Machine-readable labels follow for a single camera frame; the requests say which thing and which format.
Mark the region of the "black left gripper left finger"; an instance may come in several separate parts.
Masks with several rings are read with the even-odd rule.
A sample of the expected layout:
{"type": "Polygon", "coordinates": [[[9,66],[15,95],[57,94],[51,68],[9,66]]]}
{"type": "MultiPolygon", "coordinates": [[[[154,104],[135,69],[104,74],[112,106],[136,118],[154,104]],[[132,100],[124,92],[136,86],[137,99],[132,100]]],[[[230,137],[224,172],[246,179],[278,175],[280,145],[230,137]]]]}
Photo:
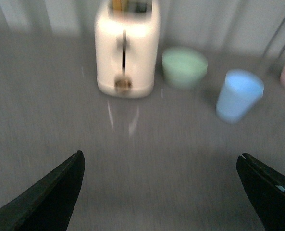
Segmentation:
{"type": "Polygon", "coordinates": [[[85,171],[78,150],[21,195],[0,208],[0,231],[65,231],[85,171]]]}

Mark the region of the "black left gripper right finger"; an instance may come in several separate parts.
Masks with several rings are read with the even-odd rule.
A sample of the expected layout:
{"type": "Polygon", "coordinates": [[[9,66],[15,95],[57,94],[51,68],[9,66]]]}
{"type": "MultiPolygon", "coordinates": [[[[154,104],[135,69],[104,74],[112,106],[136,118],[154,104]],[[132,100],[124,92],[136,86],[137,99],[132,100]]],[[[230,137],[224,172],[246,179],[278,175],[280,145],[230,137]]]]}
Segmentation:
{"type": "Polygon", "coordinates": [[[266,231],[285,231],[285,176],[250,154],[237,159],[245,193],[266,231]]]}

